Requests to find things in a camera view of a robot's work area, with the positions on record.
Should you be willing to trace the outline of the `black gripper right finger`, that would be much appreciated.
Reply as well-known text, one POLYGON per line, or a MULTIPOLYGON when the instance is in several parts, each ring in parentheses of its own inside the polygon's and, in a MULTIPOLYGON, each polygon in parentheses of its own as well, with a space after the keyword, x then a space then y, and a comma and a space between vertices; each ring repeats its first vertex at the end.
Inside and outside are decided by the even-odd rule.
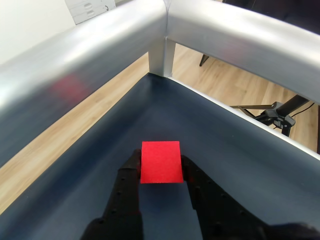
POLYGON ((246 210, 191 159, 182 155, 183 179, 204 240, 266 240, 262 220, 246 210))

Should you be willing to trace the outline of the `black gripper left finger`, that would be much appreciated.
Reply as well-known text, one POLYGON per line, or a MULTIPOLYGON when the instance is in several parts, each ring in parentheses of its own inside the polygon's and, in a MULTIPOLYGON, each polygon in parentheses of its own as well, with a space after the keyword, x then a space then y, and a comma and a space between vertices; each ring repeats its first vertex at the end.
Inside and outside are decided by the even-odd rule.
POLYGON ((141 150, 133 151, 118 169, 107 205, 101 217, 92 220, 82 240, 142 240, 143 219, 139 206, 141 150))

